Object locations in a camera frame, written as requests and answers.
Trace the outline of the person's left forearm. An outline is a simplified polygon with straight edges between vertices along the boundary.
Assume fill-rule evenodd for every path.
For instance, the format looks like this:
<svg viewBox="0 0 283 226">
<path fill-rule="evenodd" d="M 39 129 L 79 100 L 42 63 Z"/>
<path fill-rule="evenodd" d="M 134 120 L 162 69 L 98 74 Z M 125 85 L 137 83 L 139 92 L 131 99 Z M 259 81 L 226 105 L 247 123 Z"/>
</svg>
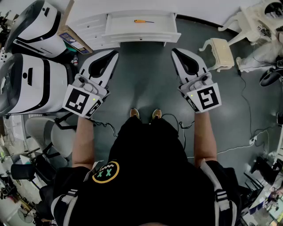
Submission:
<svg viewBox="0 0 283 226">
<path fill-rule="evenodd" d="M 72 167 L 92 169 L 95 162 L 93 123 L 79 117 L 72 151 Z"/>
</svg>

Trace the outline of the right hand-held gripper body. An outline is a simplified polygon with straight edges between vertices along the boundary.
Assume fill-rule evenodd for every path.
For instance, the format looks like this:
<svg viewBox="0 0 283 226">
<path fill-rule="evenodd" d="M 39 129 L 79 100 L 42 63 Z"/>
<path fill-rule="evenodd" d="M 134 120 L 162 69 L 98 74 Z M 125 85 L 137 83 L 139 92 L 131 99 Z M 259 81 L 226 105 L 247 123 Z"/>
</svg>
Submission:
<svg viewBox="0 0 283 226">
<path fill-rule="evenodd" d="M 203 113 L 222 105 L 218 84 L 213 82 L 210 72 L 180 85 L 178 90 L 195 113 Z"/>
</svg>

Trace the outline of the cream footstool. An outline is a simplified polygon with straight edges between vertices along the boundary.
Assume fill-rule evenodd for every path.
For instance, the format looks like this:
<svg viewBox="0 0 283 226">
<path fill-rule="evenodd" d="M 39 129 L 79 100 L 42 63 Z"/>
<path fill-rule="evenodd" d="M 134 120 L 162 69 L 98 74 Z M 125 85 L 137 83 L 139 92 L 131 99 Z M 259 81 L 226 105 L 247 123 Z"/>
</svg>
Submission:
<svg viewBox="0 0 283 226">
<path fill-rule="evenodd" d="M 204 42 L 203 47 L 199 48 L 199 51 L 203 52 L 208 45 L 212 47 L 211 51 L 216 60 L 215 65 L 208 68 L 208 71 L 216 70 L 220 72 L 221 70 L 229 70 L 235 65 L 227 40 L 220 38 L 208 39 Z"/>
</svg>

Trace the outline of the person's black shorts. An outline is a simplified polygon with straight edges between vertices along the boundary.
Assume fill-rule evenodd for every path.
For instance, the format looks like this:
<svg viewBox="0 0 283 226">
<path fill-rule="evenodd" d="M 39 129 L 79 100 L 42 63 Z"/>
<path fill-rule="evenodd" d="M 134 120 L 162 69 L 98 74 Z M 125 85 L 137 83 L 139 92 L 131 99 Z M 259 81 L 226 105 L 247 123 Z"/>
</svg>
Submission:
<svg viewBox="0 0 283 226">
<path fill-rule="evenodd" d="M 111 160 L 187 162 L 178 131 L 165 119 L 144 124 L 136 116 L 121 127 L 109 153 Z"/>
</svg>

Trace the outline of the white drawer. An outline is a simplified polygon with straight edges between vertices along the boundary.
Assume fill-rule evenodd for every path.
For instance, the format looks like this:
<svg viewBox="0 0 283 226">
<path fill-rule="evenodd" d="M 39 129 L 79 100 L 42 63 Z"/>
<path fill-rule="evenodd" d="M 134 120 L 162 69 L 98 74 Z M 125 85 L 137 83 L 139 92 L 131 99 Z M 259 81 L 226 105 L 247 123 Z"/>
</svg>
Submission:
<svg viewBox="0 0 283 226">
<path fill-rule="evenodd" d="M 135 23 L 134 20 L 154 23 Z M 177 32 L 176 15 L 173 12 L 153 10 L 131 10 L 109 13 L 105 33 L 102 37 L 108 42 L 158 41 L 178 42 L 181 33 Z"/>
</svg>

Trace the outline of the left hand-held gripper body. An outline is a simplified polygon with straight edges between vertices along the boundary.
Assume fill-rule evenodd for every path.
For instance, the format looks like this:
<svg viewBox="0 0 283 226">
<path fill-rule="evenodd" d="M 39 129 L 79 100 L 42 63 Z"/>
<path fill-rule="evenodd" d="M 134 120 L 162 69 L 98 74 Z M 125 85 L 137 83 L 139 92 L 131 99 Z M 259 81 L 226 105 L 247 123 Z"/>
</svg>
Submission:
<svg viewBox="0 0 283 226">
<path fill-rule="evenodd" d="M 62 107 L 80 117 L 91 118 L 110 95 L 109 79 L 110 69 L 105 69 L 97 78 L 85 73 L 76 74 L 74 82 L 67 87 Z"/>
</svg>

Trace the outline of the person's black t-shirt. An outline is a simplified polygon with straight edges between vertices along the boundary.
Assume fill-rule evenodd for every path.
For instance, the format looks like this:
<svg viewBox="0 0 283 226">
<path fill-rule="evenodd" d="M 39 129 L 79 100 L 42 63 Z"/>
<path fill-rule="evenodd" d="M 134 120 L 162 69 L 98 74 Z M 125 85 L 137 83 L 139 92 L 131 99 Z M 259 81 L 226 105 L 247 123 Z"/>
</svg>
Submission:
<svg viewBox="0 0 283 226">
<path fill-rule="evenodd" d="M 216 161 L 113 160 L 99 170 L 58 170 L 58 226 L 234 226 L 241 198 L 233 169 Z"/>
</svg>

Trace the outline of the flat cardboard box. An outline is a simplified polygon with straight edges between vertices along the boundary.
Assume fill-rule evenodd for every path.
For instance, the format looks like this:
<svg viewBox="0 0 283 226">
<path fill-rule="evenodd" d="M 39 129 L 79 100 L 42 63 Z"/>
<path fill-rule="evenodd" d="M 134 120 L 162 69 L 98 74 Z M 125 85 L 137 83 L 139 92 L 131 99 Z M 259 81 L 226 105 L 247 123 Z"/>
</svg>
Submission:
<svg viewBox="0 0 283 226">
<path fill-rule="evenodd" d="M 66 25 L 68 16 L 74 4 L 74 0 L 69 0 L 67 8 L 61 17 L 57 35 L 65 42 L 75 48 L 81 54 L 92 53 L 92 49 L 68 26 Z"/>
</svg>

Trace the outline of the grey office chair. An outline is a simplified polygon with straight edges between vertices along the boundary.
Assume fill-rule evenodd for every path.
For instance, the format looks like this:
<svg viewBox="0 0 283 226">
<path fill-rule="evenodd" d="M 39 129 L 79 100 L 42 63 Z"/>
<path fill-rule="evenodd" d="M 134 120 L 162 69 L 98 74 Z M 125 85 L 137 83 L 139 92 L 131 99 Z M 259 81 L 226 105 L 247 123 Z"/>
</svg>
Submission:
<svg viewBox="0 0 283 226">
<path fill-rule="evenodd" d="M 25 130 L 36 141 L 47 162 L 51 163 L 51 159 L 60 157 L 67 166 L 72 158 L 76 132 L 73 128 L 66 128 L 68 124 L 65 121 L 61 129 L 55 119 L 54 116 L 30 117 L 26 120 Z"/>
</svg>

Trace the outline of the cream ornate table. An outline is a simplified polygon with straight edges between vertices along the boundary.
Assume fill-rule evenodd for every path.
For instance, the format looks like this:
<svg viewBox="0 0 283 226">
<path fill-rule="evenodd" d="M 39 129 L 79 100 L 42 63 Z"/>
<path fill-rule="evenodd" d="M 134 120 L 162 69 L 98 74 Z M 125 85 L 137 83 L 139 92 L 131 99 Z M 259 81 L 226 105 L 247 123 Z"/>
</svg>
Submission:
<svg viewBox="0 0 283 226">
<path fill-rule="evenodd" d="M 225 31 L 233 22 L 238 23 L 241 31 L 228 41 L 229 45 L 245 38 L 252 45 L 258 41 L 270 42 L 277 38 L 278 32 L 283 32 L 283 0 L 262 0 L 253 6 L 240 9 L 223 27 L 218 28 L 218 31 Z"/>
</svg>

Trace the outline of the black chair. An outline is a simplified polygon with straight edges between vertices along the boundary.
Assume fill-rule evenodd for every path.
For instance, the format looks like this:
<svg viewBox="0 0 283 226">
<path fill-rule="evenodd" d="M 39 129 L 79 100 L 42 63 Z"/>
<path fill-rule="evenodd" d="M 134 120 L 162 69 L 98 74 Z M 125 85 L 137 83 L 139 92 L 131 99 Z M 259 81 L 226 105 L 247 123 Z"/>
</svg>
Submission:
<svg viewBox="0 0 283 226">
<path fill-rule="evenodd" d="M 33 180 L 35 178 L 35 167 L 31 164 L 13 164 L 11 176 L 14 180 Z"/>
</svg>

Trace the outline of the person's right forearm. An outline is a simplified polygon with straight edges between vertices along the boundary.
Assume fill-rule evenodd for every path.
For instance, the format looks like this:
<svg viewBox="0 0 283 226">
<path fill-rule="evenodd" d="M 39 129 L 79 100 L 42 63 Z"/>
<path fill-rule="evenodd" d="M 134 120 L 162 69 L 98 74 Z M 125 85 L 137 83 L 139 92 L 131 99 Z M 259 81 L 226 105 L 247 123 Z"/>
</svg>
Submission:
<svg viewBox="0 0 283 226">
<path fill-rule="evenodd" d="M 200 167 L 202 160 L 217 161 L 217 146 L 209 112 L 195 114 L 194 163 Z"/>
</svg>

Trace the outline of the black rounded device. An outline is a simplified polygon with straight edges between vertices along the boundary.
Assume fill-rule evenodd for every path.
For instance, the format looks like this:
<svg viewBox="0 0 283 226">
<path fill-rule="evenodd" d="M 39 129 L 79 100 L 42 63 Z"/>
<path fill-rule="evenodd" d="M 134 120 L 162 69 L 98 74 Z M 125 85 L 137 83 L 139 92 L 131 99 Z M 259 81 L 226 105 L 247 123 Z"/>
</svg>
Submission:
<svg viewBox="0 0 283 226">
<path fill-rule="evenodd" d="M 275 81 L 279 80 L 283 76 L 283 69 L 268 69 L 260 79 L 260 85 L 262 87 L 267 87 L 273 84 Z"/>
</svg>

